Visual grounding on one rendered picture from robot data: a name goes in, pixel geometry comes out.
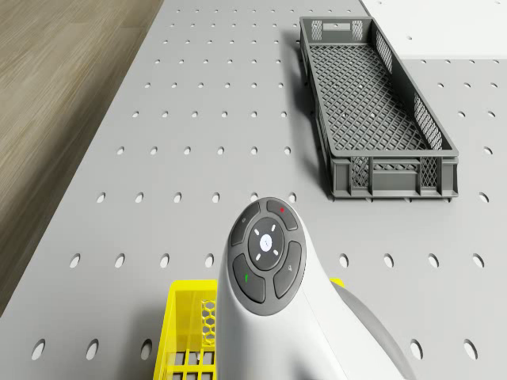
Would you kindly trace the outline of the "dark grey basket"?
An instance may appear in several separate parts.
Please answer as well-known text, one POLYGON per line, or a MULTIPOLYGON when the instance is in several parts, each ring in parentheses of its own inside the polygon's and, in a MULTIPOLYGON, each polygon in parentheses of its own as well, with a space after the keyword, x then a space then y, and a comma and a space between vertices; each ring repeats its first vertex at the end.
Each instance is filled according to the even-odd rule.
POLYGON ((301 17, 331 194, 446 198, 459 153, 373 17, 301 17))

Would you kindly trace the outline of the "yellow basket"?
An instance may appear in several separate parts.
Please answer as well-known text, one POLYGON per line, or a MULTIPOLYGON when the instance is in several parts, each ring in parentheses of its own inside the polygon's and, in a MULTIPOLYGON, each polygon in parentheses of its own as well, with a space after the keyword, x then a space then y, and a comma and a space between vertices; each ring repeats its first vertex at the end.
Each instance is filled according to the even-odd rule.
POLYGON ((307 300, 271 316, 246 310, 217 280, 173 282, 154 380, 327 380, 345 378, 307 300))

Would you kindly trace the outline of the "white board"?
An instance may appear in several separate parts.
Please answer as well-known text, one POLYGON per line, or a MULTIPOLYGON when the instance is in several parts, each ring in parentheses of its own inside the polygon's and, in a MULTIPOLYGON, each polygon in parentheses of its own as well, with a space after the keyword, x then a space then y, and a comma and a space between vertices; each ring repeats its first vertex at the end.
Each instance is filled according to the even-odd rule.
POLYGON ((361 0, 404 59, 507 59, 507 0, 361 0))

